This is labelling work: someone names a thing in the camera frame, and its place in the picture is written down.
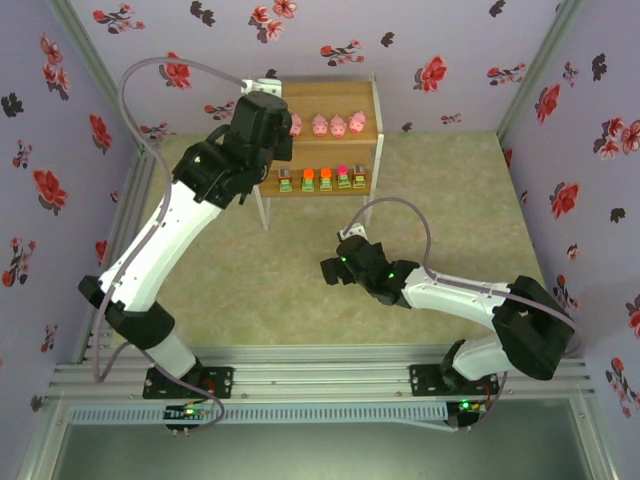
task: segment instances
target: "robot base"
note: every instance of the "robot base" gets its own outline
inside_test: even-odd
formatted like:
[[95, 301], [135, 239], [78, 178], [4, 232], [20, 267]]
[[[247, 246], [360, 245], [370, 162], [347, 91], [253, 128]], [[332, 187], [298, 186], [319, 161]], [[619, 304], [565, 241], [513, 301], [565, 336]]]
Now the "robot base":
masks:
[[[213, 393], [222, 400], [231, 398], [233, 368], [202, 367], [197, 387]], [[150, 368], [147, 370], [142, 398], [147, 400], [199, 400], [202, 399], [202, 395], [173, 383], [157, 369]]]
[[440, 365], [410, 365], [409, 382], [414, 397], [491, 396], [498, 393], [500, 385], [496, 375], [487, 375], [477, 381], [468, 380], [454, 388], [445, 384]]

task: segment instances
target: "glass panel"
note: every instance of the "glass panel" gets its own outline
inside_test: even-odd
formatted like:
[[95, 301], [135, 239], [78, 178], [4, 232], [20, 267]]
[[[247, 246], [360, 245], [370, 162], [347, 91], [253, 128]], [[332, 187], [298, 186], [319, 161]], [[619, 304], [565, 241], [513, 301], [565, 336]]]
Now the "glass panel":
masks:
[[591, 478], [568, 402], [503, 401], [471, 433], [398, 424], [69, 429], [58, 480]]

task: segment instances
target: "floral wallpaper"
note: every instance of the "floral wallpaper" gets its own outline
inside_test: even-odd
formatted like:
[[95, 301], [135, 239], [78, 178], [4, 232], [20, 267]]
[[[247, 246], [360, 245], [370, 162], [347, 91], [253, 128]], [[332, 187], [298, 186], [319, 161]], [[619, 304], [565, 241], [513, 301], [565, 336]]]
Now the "floral wallpaper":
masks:
[[[69, 1], [116, 83], [131, 64], [160, 55], [241, 78], [374, 72], [389, 132], [407, 124], [412, 132], [496, 130], [559, 3], [166, 0], [160, 9], [155, 0]], [[166, 122], [177, 133], [210, 132], [225, 121], [215, 108], [239, 95], [234, 85], [171, 63], [138, 72], [129, 85], [137, 123]]]
[[620, 478], [640, 472], [638, 15], [587, 2], [503, 142], [547, 287], [584, 330]]
[[[128, 15], [113, 12], [105, 18], [124, 25]], [[88, 306], [73, 292], [99, 272], [134, 146], [45, 3], [5, 5], [0, 30], [11, 39], [0, 49], [0, 477], [9, 479], [55, 365], [75, 361]]]

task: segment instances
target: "robotic arm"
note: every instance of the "robotic arm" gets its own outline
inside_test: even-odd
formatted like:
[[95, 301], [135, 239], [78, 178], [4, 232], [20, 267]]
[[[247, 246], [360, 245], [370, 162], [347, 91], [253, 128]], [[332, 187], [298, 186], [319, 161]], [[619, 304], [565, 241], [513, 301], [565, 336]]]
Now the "robotic arm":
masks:
[[[181, 342], [173, 317], [156, 302], [165, 277], [193, 239], [240, 195], [265, 180], [271, 162], [291, 160], [291, 114], [277, 96], [253, 91], [240, 97], [229, 125], [189, 147], [173, 170], [171, 196], [162, 225], [114, 286], [105, 319], [116, 332], [173, 377], [190, 385], [200, 381], [202, 365]], [[224, 135], [222, 143], [217, 141]], [[80, 292], [99, 308], [116, 273], [156, 224], [158, 212], [122, 257], [99, 278], [85, 276]]]
[[[384, 305], [427, 308], [477, 322], [493, 333], [478, 340], [459, 340], [442, 364], [442, 381], [451, 390], [496, 372], [520, 370], [550, 380], [574, 329], [557, 317], [564, 311], [535, 280], [519, 276], [512, 284], [482, 283], [427, 274], [416, 262], [388, 262], [380, 243], [372, 245], [362, 225], [338, 232], [337, 258], [321, 263], [325, 281], [357, 283]], [[516, 301], [524, 298], [546, 311]]]

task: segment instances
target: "toy pig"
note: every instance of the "toy pig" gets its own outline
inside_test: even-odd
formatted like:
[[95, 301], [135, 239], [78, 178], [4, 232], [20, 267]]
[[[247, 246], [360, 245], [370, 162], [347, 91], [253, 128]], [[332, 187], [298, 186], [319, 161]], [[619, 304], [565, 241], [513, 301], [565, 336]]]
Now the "toy pig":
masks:
[[354, 113], [353, 117], [349, 117], [349, 130], [352, 133], [360, 133], [364, 130], [365, 121], [364, 112], [360, 110], [358, 113]]
[[317, 137], [324, 137], [327, 134], [329, 122], [322, 115], [318, 114], [311, 121], [311, 129]]
[[289, 135], [291, 135], [292, 137], [297, 137], [298, 135], [300, 135], [301, 131], [302, 119], [300, 118], [300, 115], [294, 113], [293, 115], [291, 115], [291, 130], [289, 131]]
[[336, 138], [344, 137], [345, 132], [347, 131], [347, 122], [345, 122], [341, 116], [336, 115], [331, 119], [331, 135]]

